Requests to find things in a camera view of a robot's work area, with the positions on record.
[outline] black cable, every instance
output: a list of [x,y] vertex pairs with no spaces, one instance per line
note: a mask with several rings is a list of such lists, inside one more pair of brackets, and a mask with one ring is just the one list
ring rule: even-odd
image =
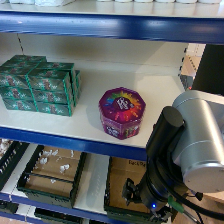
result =
[[200,215],[198,212],[196,212],[196,213],[197,213],[197,215],[198,215],[198,218],[200,219],[201,224],[204,224],[204,222],[203,222],[203,219],[202,219],[201,215]]
[[205,208],[202,208],[198,205],[195,205],[194,203],[188,201],[187,199],[183,198],[181,195],[179,195],[176,191],[174,191],[167,183],[166,181],[163,179],[163,177],[161,176],[156,161],[153,161],[154,166],[155,166],[155,172],[156,175],[159,177],[162,185],[167,189],[167,191],[170,192],[170,194],[172,194],[178,201],[180,201],[182,204],[186,205],[187,207],[195,210],[198,213],[201,213],[203,215],[206,215],[208,217],[214,218],[214,219],[218,219],[221,221],[224,221],[224,214],[222,213],[218,213],[218,212],[213,212],[213,211],[209,211]]

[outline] stack of green boxes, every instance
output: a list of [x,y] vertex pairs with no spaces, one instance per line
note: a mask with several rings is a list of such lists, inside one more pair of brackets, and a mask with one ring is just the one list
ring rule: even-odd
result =
[[8,110],[37,111],[26,77],[42,61],[46,57],[15,55],[0,66],[0,95]]
[[[30,59],[34,59],[35,56],[29,56],[29,60],[27,57],[14,56],[0,67],[0,86],[7,84],[12,87],[5,88],[13,88],[8,91],[3,87],[0,88],[6,108],[20,110],[27,106],[24,103],[29,102],[29,108],[32,104],[30,111],[72,116],[81,93],[80,71],[74,69],[73,63],[46,62],[46,57],[36,56],[42,58],[37,62],[37,59],[36,61]],[[2,72],[10,70],[4,79],[1,78],[4,74],[1,69]],[[9,72],[11,76],[13,74],[15,80],[10,79]]]
[[80,71],[73,63],[41,62],[29,73],[39,112],[71,116],[80,96]]

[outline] white shelf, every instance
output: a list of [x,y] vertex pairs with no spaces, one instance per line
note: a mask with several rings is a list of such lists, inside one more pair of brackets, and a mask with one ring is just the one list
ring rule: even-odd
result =
[[193,18],[223,18],[224,5],[220,4],[182,4],[182,3],[119,3],[78,0],[62,7],[38,7],[25,4],[0,4],[1,11],[47,12],[73,14],[144,15]]
[[[163,107],[172,105],[184,89],[179,77],[147,74],[82,71],[83,90],[72,117],[10,111],[0,100],[0,126],[37,133],[144,148]],[[98,102],[105,91],[117,87],[137,91],[146,103],[140,133],[126,140],[116,139],[103,131]],[[74,150],[82,145],[74,145]]]

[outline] round purple container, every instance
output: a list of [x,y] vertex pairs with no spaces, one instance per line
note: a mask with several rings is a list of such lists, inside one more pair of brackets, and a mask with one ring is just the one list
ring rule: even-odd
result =
[[104,131],[119,139],[138,134],[145,110],[141,96],[123,87],[106,91],[99,101]]

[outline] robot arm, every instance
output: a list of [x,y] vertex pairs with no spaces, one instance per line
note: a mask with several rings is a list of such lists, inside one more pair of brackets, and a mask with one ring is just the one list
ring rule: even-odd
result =
[[167,187],[179,195],[188,189],[224,191],[223,126],[223,97],[199,91],[177,97],[172,107],[162,110],[146,145],[147,171],[142,180],[135,186],[128,179],[124,185],[127,205],[143,203],[153,217],[166,217]]

